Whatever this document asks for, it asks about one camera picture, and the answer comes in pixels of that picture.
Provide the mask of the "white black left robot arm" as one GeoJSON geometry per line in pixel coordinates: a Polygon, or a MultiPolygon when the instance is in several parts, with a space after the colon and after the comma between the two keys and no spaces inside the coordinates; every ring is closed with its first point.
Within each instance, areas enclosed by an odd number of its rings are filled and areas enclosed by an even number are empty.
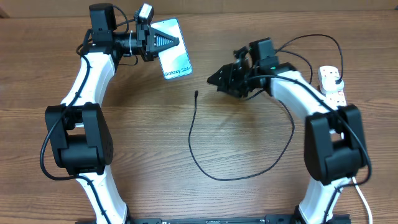
{"type": "Polygon", "coordinates": [[[43,174],[52,180],[77,180],[95,211],[95,223],[133,223],[110,164],[114,146],[101,105],[123,57],[152,61],[176,47],[178,37],[151,27],[154,8],[144,3],[132,19],[135,30],[118,32],[111,3],[89,6],[91,28],[76,48],[81,67],[68,95],[45,110],[47,135],[40,150],[43,174]]]}

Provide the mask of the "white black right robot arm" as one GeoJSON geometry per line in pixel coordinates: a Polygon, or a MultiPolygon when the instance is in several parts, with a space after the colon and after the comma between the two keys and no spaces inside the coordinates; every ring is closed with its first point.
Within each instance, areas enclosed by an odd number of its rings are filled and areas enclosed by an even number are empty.
{"type": "Polygon", "coordinates": [[[236,61],[223,65],[207,82],[237,98],[262,89],[303,119],[304,161],[311,176],[304,199],[292,215],[268,215],[267,222],[351,223],[333,208],[363,167],[371,174],[360,110],[327,101],[291,63],[280,63],[270,38],[234,51],[236,61]]]}

